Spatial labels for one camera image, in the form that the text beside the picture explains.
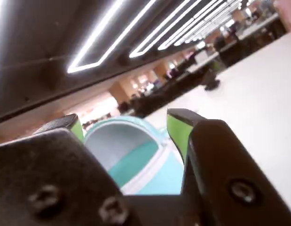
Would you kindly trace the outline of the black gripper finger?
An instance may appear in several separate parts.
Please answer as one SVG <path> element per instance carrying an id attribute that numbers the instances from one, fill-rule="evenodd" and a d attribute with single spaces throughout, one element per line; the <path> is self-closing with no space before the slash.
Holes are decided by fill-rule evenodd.
<path id="1" fill-rule="evenodd" d="M 0 226 L 138 226 L 114 180 L 67 129 L 0 145 Z"/>
<path id="2" fill-rule="evenodd" d="M 168 109 L 166 121 L 198 225 L 291 226 L 291 210 L 228 124 L 182 108 Z"/>

